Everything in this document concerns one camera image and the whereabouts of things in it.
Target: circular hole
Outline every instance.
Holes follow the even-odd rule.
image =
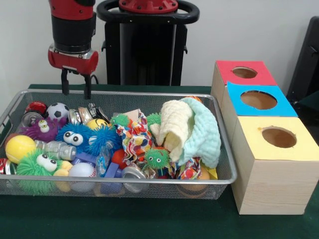
[[[277,100],[272,95],[262,91],[247,91],[241,94],[240,99],[245,104],[259,110],[272,109],[277,105]]]
[[[240,78],[244,78],[244,79],[251,79],[257,76],[257,72],[254,71],[251,68],[248,67],[244,67],[244,66],[239,66],[239,67],[235,67],[232,72],[240,77]]]
[[[272,126],[264,128],[262,134],[268,143],[276,147],[290,148],[297,143],[296,136],[289,130],[281,127]]]

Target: yellow ball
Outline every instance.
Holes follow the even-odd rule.
[[[102,125],[109,126],[109,124],[103,119],[93,119],[90,122],[88,122],[86,125],[92,130],[98,129]]]
[[[5,147],[5,153],[8,159],[13,163],[20,163],[20,160],[28,153],[36,149],[32,138],[25,135],[17,135],[10,139]]]

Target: mint green towel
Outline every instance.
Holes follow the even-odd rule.
[[[183,98],[194,111],[194,129],[185,142],[183,152],[178,160],[179,165],[185,164],[193,157],[200,157],[209,168],[215,168],[220,155],[220,135],[217,121],[212,112],[201,102],[193,98]]]

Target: soccer ball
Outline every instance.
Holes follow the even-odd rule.
[[[51,120],[57,119],[60,121],[62,118],[68,119],[69,108],[65,104],[54,103],[48,107],[46,113]]]

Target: googly eye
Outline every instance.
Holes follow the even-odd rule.
[[[83,136],[76,133],[74,135],[71,136],[71,144],[74,146],[79,146],[83,143]]]
[[[48,125],[42,125],[41,128],[40,128],[40,131],[42,133],[48,133],[50,131],[50,127]]]
[[[39,164],[40,166],[43,166],[47,160],[48,160],[48,155],[40,154],[36,158],[36,163]]]
[[[43,125],[48,125],[48,122],[42,119],[39,121],[38,126],[42,127]]]
[[[90,138],[89,138],[89,145],[92,145],[95,140],[96,140],[96,136],[90,137]]]
[[[67,131],[66,133],[64,133],[64,136],[63,136],[63,140],[67,143],[72,143],[72,137],[71,135],[73,135],[74,132],[72,131]]]
[[[55,160],[53,159],[49,159],[49,160],[46,160],[43,167],[49,171],[49,172],[53,172],[56,168],[57,168],[57,163]]]

